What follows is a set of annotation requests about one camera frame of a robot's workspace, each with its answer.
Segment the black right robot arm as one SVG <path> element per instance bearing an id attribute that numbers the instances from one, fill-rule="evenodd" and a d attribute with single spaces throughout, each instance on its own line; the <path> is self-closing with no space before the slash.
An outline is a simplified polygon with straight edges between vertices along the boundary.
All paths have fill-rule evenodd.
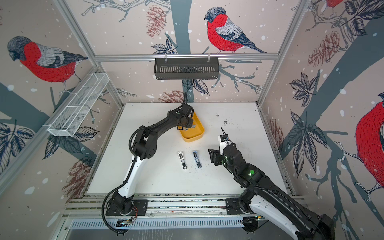
<path id="1" fill-rule="evenodd" d="M 236 144 L 208 150 L 211 162 L 222 165 L 242 188 L 238 211 L 258 214 L 294 240 L 334 240 L 335 224 L 326 214 L 318 215 L 281 190 L 262 170 L 243 158 Z"/>

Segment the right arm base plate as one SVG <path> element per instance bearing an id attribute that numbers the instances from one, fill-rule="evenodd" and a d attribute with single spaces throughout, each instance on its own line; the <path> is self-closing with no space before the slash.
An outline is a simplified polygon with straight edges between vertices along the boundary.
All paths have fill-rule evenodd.
<path id="1" fill-rule="evenodd" d="M 224 209 L 228 215 L 249 215 L 253 213 L 250 205 L 242 199 L 225 199 L 225 202 Z"/>

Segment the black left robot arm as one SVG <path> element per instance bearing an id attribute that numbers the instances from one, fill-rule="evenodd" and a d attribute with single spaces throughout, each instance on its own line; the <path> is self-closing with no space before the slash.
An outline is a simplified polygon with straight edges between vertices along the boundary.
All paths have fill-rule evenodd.
<path id="1" fill-rule="evenodd" d="M 172 128 L 190 129 L 193 126 L 194 109 L 187 103 L 182 103 L 170 110 L 161 121 L 148 127 L 141 126 L 129 139 L 129 150 L 132 153 L 132 163 L 122 184 L 107 194 L 104 205 L 107 205 L 107 215 L 129 215 L 134 210 L 133 201 L 139 172 L 145 159 L 152 158 L 158 145 L 158 139 Z"/>

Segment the white stapler top part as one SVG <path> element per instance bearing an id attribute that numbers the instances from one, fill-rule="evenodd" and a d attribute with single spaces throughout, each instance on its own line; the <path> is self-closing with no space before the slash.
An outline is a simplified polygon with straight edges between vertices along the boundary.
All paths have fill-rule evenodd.
<path id="1" fill-rule="evenodd" d="M 184 158 L 184 154 L 182 151 L 179 151 L 178 152 L 178 156 L 181 160 L 181 163 L 182 163 L 182 166 L 183 166 L 183 169 L 186 170 L 187 169 L 187 165 L 186 165 L 186 162 L 185 162 L 185 158 Z"/>

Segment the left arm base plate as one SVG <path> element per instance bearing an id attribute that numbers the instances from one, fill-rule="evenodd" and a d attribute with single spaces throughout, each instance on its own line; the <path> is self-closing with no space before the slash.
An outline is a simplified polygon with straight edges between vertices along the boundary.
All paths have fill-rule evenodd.
<path id="1" fill-rule="evenodd" d="M 119 203 L 116 200 L 110 200 L 107 205 L 107 216 L 145 216 L 148 207 L 148 200 L 128 200 L 125 203 Z"/>

